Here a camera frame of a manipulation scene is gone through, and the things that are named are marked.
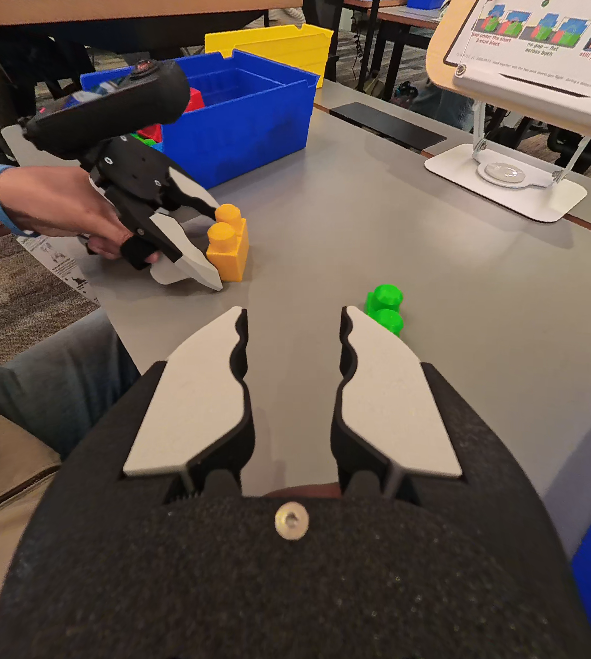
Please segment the yellow storage bin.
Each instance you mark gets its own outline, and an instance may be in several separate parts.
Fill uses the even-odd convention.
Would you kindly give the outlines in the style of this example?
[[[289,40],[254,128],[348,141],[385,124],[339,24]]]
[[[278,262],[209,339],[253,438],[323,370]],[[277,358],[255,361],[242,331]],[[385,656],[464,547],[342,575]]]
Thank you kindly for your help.
[[[205,36],[204,51],[228,58],[239,50],[306,70],[318,75],[321,88],[333,36],[332,30],[309,24],[215,32]]]

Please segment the orange mega block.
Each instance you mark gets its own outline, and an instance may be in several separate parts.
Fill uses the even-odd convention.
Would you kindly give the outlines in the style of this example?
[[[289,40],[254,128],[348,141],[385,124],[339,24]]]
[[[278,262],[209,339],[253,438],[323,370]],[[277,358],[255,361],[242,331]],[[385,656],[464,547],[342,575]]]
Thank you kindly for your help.
[[[233,204],[215,211],[215,222],[207,231],[206,257],[217,268],[223,282],[242,282],[249,253],[247,220]]]

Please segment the wooden table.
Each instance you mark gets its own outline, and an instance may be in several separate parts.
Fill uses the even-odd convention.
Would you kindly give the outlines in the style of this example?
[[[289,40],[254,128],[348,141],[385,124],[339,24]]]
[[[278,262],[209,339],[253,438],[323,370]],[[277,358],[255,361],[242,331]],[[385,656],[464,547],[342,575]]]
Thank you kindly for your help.
[[[301,4],[301,1],[0,1],[0,26],[259,11]]]

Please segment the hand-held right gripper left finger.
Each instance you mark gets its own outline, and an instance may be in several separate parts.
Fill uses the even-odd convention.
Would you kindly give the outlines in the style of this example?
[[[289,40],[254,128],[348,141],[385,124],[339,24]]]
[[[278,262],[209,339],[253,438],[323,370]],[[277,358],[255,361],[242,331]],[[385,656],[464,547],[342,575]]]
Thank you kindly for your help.
[[[168,357],[123,473],[240,474],[255,448],[247,373],[247,311],[232,307]]]

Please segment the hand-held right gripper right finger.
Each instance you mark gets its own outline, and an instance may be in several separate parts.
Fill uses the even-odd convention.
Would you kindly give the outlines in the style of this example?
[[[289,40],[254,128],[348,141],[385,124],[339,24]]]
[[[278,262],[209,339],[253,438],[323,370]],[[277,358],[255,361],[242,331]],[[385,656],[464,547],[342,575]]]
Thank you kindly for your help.
[[[421,361],[357,307],[340,320],[341,383],[332,417],[332,455],[341,481],[369,471],[456,480],[463,474]]]

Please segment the green mega block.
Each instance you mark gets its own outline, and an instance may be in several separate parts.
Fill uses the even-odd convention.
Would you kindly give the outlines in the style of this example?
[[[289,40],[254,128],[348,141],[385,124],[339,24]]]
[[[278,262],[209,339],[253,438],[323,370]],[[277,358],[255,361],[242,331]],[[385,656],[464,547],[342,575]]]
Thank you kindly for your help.
[[[403,293],[397,286],[381,284],[367,293],[365,314],[399,337],[404,326],[400,311],[402,302]]]

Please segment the person's jeans leg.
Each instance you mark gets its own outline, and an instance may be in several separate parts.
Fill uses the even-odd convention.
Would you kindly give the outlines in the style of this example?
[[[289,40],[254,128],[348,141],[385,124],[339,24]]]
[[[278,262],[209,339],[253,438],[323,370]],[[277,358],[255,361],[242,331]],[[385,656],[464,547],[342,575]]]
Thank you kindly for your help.
[[[140,376],[97,309],[0,366],[0,415],[64,460]]]

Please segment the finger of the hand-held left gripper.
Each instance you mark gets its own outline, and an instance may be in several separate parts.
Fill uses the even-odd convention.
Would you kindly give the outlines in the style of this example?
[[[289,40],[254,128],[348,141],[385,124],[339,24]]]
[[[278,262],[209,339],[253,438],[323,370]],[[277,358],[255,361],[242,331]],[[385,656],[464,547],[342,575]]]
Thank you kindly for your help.
[[[208,190],[184,171],[175,167],[168,168],[166,183],[162,187],[162,208],[168,211],[190,208],[202,216],[216,220],[219,206]]]
[[[161,285],[170,285],[193,279],[213,291],[223,289],[217,268],[206,257],[209,247],[208,229],[214,223],[212,219],[202,215],[195,216],[193,211],[178,211],[177,218],[165,213],[155,213],[151,220],[181,252],[181,257],[175,262],[162,254],[159,260],[151,265],[154,281]]]

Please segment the black flat panel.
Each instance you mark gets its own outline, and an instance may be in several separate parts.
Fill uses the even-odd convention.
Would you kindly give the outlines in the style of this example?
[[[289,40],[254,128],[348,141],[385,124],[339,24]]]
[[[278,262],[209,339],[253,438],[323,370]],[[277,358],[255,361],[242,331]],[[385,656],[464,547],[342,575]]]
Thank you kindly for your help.
[[[363,103],[354,102],[337,106],[330,109],[329,114],[418,153],[446,139],[445,136]]]

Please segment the printed instruction sheet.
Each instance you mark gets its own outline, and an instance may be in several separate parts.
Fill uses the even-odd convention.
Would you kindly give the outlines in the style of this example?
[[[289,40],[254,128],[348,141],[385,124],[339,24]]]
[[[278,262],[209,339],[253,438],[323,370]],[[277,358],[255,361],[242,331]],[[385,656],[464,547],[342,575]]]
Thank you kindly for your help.
[[[591,1],[475,1],[444,61],[477,82],[591,100]]]

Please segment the white board stand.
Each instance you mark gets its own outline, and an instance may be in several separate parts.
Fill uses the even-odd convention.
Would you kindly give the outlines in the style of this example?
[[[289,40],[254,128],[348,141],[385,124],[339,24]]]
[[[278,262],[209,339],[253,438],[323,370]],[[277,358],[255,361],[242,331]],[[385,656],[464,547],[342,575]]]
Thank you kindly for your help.
[[[485,137],[486,103],[474,102],[472,146],[462,144],[427,159],[424,167],[538,223],[555,223],[587,196],[586,189],[566,179],[591,138],[585,136],[568,164],[554,172],[495,151]]]

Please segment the pile of colourful blocks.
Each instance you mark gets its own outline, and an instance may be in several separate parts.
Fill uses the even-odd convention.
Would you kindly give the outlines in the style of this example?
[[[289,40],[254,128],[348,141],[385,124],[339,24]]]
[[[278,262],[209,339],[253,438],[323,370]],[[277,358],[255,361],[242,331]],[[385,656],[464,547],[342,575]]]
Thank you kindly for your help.
[[[191,87],[187,91],[187,103],[185,103],[183,98],[176,98],[174,99],[174,103],[162,112],[160,116],[161,119],[165,119],[164,122],[152,123],[151,125],[140,128],[132,133],[132,136],[149,146],[161,144],[164,138],[164,128],[167,124],[178,120],[183,114],[206,107],[203,94],[199,89]]]

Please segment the person's left hand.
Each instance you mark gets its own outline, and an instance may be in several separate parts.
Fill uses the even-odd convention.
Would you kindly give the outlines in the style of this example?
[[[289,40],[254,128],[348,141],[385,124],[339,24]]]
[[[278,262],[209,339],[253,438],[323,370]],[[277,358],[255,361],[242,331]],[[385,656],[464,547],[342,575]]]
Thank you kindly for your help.
[[[112,204],[76,167],[18,167],[0,175],[0,202],[19,228],[45,236],[88,237],[87,246],[120,259],[132,236]]]

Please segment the printed paper sheet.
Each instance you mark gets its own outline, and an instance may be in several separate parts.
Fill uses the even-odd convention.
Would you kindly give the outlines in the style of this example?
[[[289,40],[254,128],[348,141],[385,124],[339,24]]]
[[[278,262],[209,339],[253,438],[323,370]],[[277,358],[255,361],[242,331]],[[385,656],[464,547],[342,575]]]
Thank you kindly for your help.
[[[82,256],[84,253],[83,246],[76,238],[19,236],[17,242],[61,283],[66,284],[88,301],[99,304],[88,279],[75,259],[76,256]]]

